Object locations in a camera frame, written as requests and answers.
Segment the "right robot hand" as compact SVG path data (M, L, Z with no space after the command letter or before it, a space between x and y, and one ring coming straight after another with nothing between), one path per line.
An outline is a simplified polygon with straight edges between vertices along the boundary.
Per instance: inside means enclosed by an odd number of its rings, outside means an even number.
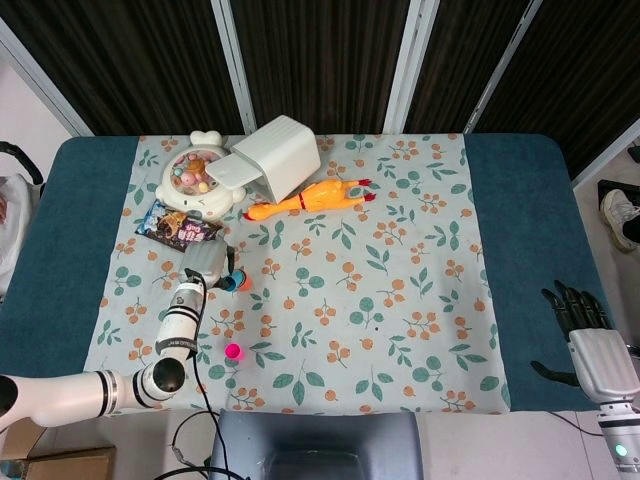
M541 290L559 325L574 367L554 371L539 361L530 363L546 380L579 387L596 404L633 403L640 397L640 378L619 331L604 307L587 291L556 280L555 291Z

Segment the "white sneaker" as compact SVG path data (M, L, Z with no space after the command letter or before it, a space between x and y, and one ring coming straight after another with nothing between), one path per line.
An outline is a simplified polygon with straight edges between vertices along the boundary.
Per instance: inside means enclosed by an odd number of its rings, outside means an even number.
M619 250L640 249L640 207L635 206L622 190L614 189L604 196L600 213Z

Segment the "blue table cover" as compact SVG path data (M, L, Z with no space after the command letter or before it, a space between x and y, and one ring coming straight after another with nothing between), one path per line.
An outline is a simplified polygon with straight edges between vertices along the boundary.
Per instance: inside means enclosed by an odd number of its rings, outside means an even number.
M560 280L604 294L562 152L537 134L470 134L465 143L511 407L588 411L581 391L531 366L571 363L543 287ZM137 145L134 136L76 137L58 149L0 307L0 374L83 369Z

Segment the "floral print tablecloth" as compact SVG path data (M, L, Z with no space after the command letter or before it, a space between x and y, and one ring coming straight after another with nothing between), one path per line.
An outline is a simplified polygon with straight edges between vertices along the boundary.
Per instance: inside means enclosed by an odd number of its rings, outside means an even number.
M335 135L319 179L370 179L342 210L222 218L252 281L212 290L168 407L288 414L505 413L510 396L463 138ZM244 349L225 358L228 343Z

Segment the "grey robot torso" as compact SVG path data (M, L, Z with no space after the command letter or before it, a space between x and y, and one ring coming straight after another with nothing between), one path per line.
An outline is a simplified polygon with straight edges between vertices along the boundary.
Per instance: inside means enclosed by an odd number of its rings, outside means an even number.
M219 419L211 463L251 480L424 480L412 413L233 413Z

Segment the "yellow rubber chicken toy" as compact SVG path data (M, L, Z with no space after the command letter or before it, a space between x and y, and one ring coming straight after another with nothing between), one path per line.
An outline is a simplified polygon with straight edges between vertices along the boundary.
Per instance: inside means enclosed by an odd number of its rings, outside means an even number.
M370 179L357 181L323 180L309 185L296 196L287 198L279 203L258 203L251 205L243 214L243 217L249 221L262 221L290 210L318 212L352 207L371 202L376 198L375 193L368 193L353 198L348 196L348 193L353 188L367 187L370 184Z

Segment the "white swing-lid trash bin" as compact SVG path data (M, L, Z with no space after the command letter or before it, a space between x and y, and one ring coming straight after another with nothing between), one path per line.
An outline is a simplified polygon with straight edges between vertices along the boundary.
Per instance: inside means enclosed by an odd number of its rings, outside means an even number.
M231 146L230 154L205 171L219 185L235 190L252 186L270 203L279 203L321 165L314 132L280 115Z

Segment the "white cat fishing toy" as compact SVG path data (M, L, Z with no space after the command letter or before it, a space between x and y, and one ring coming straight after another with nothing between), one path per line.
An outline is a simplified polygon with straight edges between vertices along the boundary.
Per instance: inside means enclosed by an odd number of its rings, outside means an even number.
M191 145L167 163L155 190L164 205L206 221L221 219L246 197L246 188L229 189L211 177L206 168L227 156L217 131L193 131Z

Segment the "dark snack bag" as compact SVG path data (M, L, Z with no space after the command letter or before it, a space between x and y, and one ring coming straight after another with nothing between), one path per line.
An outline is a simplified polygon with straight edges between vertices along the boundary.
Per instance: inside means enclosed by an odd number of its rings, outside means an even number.
M220 229L219 224L191 217L155 200L135 233L184 252L192 243L213 240Z

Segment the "cardboard box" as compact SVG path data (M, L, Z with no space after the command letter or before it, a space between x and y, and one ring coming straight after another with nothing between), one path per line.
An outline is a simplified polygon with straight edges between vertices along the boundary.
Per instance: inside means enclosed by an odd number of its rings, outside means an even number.
M52 428L23 419L0 432L0 480L113 480L114 446L53 448Z

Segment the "dark folding screen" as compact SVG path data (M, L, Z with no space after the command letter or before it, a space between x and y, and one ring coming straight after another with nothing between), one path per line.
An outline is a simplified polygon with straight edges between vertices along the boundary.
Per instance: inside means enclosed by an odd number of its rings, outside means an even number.
M94 135L536 133L577 177L640 122L640 0L0 0Z

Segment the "white plastic bag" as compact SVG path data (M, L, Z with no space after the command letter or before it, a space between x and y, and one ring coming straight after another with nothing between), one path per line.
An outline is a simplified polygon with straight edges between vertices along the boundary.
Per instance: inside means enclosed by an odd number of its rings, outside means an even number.
M21 174L0 177L0 303L6 296L38 202L39 189Z

